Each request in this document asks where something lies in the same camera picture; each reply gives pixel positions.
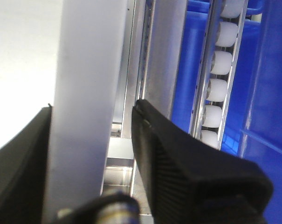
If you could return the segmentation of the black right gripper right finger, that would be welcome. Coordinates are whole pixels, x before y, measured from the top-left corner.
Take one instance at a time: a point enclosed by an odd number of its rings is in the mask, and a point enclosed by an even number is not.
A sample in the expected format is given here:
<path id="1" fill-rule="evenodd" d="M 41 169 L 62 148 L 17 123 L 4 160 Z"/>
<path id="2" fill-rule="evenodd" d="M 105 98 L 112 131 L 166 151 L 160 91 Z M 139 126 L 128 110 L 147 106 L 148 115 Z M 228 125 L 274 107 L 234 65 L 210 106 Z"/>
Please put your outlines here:
<path id="1" fill-rule="evenodd" d="M 147 100 L 132 109 L 131 137 L 155 223 L 266 223 L 273 184 L 256 163 L 191 137 Z"/>

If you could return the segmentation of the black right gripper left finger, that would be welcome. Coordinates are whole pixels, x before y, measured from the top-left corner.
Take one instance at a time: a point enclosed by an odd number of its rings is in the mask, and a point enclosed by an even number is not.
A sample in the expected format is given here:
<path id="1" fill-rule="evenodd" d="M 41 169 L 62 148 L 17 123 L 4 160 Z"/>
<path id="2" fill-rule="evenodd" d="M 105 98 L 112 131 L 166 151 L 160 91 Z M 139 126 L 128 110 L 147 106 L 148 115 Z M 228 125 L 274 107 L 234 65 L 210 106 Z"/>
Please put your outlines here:
<path id="1" fill-rule="evenodd" d="M 41 223 L 52 107 L 0 149 L 0 224 Z"/>

